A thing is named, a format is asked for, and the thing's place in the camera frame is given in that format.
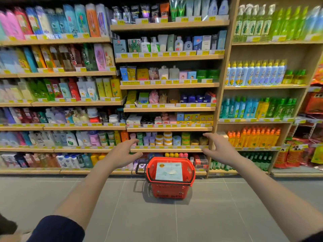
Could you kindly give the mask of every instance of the floor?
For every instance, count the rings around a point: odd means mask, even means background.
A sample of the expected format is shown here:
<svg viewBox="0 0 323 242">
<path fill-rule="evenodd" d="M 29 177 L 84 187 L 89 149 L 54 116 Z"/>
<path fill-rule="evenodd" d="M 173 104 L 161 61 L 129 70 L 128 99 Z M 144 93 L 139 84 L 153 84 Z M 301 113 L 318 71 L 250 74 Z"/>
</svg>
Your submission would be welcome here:
<svg viewBox="0 0 323 242">
<path fill-rule="evenodd" d="M 0 212 L 29 230 L 51 214 L 77 177 L 0 177 Z M 323 181 L 284 186 L 323 212 Z M 140 178 L 107 180 L 86 242 L 288 242 L 256 194 L 237 177 L 196 180 L 184 200 L 155 199 Z"/>
</svg>

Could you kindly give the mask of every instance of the dark sleeve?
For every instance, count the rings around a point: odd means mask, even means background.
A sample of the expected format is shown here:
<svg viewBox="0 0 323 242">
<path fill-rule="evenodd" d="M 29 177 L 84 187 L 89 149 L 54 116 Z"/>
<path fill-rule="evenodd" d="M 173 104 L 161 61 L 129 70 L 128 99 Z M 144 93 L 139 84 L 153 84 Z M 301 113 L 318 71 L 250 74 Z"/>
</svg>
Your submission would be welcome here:
<svg viewBox="0 0 323 242">
<path fill-rule="evenodd" d="M 305 240 L 302 240 L 302 242 L 322 242 L 323 241 L 323 231 L 318 232 L 317 234 L 313 234 L 306 238 Z"/>
<path fill-rule="evenodd" d="M 40 220 L 27 242 L 82 242 L 84 229 L 64 216 L 46 216 Z"/>
</svg>

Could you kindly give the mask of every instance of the hand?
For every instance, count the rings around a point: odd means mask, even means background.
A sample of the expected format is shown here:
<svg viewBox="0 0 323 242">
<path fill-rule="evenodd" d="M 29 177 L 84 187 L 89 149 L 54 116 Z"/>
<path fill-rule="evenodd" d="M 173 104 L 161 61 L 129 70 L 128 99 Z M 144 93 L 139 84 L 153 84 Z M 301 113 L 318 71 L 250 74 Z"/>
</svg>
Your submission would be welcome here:
<svg viewBox="0 0 323 242">
<path fill-rule="evenodd" d="M 102 160 L 112 164 L 113 169 L 125 167 L 131 162 L 142 156 L 142 153 L 138 152 L 135 154 L 129 154 L 129 150 L 134 143 L 139 142 L 139 139 L 131 139 L 119 143 L 114 146 L 113 149 L 107 154 L 107 156 Z"/>
<path fill-rule="evenodd" d="M 216 146 L 215 151 L 209 150 L 208 148 L 202 149 L 205 155 L 222 164 L 236 168 L 236 164 L 241 159 L 241 155 L 235 150 L 228 140 L 216 133 L 204 133 L 203 136 L 211 139 Z"/>
</svg>

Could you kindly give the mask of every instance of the forearm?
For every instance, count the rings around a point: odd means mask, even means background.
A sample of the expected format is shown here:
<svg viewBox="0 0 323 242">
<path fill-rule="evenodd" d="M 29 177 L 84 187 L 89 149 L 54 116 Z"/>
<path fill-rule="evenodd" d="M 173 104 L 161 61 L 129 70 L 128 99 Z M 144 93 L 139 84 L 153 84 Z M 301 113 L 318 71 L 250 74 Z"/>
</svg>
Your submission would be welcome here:
<svg viewBox="0 0 323 242">
<path fill-rule="evenodd" d="M 236 170 L 291 242 L 323 230 L 323 216 L 319 211 L 266 175 L 251 160 L 241 157 Z"/>
<path fill-rule="evenodd" d="M 112 165 L 98 162 L 87 177 L 78 184 L 54 212 L 70 218 L 86 230 L 100 193 L 113 171 Z"/>
</svg>

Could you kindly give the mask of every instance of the shopping basket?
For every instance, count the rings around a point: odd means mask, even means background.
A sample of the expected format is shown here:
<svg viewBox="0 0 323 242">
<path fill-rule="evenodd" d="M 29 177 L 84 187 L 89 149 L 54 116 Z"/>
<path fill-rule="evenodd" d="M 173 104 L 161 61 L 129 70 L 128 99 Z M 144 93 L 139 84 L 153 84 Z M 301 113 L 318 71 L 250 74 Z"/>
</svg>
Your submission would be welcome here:
<svg viewBox="0 0 323 242">
<path fill-rule="evenodd" d="M 176 162 L 182 164 L 183 181 L 165 181 L 156 180 L 157 163 Z M 195 168 L 187 158 L 171 158 L 171 157 L 153 157 L 146 164 L 144 169 L 146 179 L 151 183 L 153 195 L 156 198 L 174 198 L 184 199 L 187 195 L 189 187 L 193 185 L 195 180 Z"/>
</svg>

